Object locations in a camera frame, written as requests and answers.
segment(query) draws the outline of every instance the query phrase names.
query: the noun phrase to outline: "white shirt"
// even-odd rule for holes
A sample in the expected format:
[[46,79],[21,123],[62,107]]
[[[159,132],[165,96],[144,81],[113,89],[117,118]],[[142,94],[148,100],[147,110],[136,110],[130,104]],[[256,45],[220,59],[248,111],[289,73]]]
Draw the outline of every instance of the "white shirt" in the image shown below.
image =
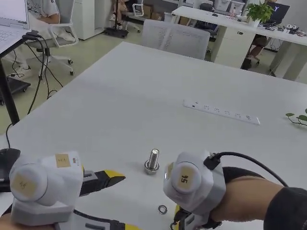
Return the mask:
[[55,0],[28,0],[28,11],[36,18],[59,14]]

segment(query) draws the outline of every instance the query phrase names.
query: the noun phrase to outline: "washer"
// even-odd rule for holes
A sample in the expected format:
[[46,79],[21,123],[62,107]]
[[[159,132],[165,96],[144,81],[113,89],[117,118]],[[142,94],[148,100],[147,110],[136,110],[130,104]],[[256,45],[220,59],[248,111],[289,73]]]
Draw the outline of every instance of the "washer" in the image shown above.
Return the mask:
[[160,205],[158,211],[160,214],[165,215],[167,213],[167,207],[165,205]]

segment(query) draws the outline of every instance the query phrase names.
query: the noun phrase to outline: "monitor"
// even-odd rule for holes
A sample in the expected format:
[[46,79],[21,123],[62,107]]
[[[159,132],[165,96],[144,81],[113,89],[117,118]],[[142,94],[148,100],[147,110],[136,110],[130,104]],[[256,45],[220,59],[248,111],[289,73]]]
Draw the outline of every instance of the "monitor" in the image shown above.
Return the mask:
[[0,0],[0,19],[27,22],[26,0]]
[[282,5],[275,2],[268,2],[267,4],[273,8],[273,14],[271,15],[271,18],[267,21],[267,23],[272,23],[272,24],[282,23],[283,18],[287,14],[290,6]]

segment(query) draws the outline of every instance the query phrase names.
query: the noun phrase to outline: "metal nut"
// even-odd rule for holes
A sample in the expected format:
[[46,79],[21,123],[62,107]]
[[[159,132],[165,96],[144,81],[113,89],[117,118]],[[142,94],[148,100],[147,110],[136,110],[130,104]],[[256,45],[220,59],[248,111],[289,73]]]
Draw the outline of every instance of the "metal nut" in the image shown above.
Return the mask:
[[148,167],[148,163],[149,163],[149,160],[146,161],[145,164],[144,164],[144,170],[145,170],[145,172],[146,172],[148,175],[153,175],[153,174],[155,174],[155,173],[158,171],[159,167],[160,167],[159,163],[157,163],[155,169],[150,169],[150,168]]

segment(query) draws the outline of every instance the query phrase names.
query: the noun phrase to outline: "laptop keyboard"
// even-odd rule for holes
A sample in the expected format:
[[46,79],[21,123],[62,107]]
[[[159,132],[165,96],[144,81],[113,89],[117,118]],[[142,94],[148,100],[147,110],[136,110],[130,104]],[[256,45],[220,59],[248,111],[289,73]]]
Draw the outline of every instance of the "laptop keyboard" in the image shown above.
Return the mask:
[[0,42],[2,41],[9,41],[11,38],[17,36],[19,34],[19,31],[16,32],[8,32],[8,31],[2,31],[0,30]]

